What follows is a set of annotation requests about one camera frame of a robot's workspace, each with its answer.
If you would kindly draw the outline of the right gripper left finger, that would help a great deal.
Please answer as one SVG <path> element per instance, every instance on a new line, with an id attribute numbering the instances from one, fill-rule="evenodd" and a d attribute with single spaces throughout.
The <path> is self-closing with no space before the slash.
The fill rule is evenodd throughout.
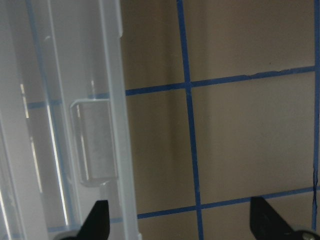
<path id="1" fill-rule="evenodd" d="M 110 235 L 108 200 L 98 200 L 93 205 L 78 234 L 78 240 L 107 240 Z"/>

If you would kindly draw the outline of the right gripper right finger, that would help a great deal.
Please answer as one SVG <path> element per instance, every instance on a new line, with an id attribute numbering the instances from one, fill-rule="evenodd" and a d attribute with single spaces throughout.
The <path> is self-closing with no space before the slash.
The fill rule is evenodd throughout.
<path id="1" fill-rule="evenodd" d="M 306 240 L 308 233 L 293 228 L 263 197 L 250 199 L 250 231 L 256 240 Z"/>

